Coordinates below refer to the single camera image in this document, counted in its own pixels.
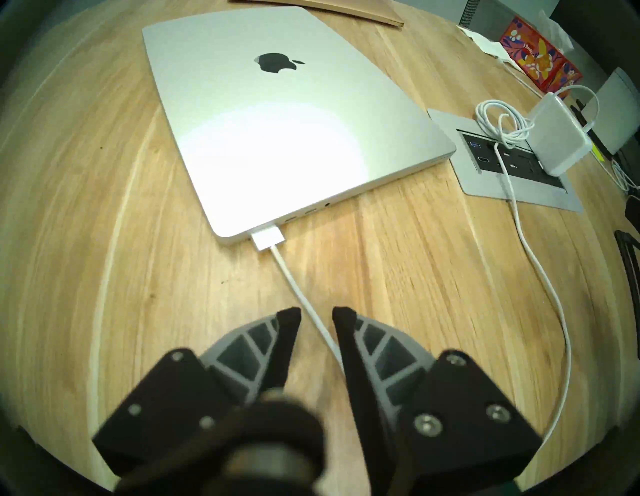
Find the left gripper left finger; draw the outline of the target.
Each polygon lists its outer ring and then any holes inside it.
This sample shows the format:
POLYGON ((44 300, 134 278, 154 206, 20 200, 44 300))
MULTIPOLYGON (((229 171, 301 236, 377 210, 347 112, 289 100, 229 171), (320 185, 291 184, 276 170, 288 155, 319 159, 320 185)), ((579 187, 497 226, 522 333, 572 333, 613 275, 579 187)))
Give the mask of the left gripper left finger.
POLYGON ((125 476, 282 389, 301 320, 291 307, 232 329, 200 355, 169 350, 93 436, 111 472, 125 476))

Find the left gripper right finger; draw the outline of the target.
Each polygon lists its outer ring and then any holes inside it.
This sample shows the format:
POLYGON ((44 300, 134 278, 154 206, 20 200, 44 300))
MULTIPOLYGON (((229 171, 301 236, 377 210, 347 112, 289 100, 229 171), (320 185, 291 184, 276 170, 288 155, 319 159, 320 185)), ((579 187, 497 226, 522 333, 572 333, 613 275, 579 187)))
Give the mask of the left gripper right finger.
POLYGON ((371 495, 471 495, 513 481, 542 437, 465 352, 332 310, 371 495))

